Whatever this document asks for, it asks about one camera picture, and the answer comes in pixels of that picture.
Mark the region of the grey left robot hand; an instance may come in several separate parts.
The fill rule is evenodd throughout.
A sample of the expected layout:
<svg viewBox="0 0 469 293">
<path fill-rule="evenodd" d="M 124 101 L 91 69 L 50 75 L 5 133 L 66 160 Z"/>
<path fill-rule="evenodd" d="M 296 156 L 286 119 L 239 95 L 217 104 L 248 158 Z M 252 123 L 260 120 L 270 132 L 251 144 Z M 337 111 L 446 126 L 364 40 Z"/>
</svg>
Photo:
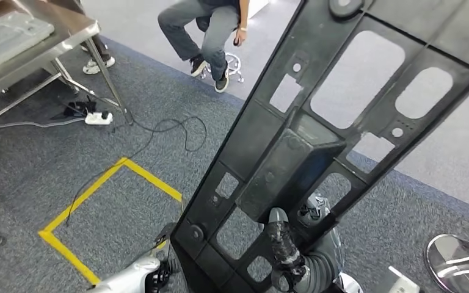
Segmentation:
<svg viewBox="0 0 469 293">
<path fill-rule="evenodd" d="M 296 247 L 289 218 L 282 208 L 272 208 L 268 235 L 277 265 L 271 282 L 279 292 L 326 292 L 340 272 L 340 240 L 330 232 L 318 239 L 313 248 L 301 253 Z"/>
</svg>

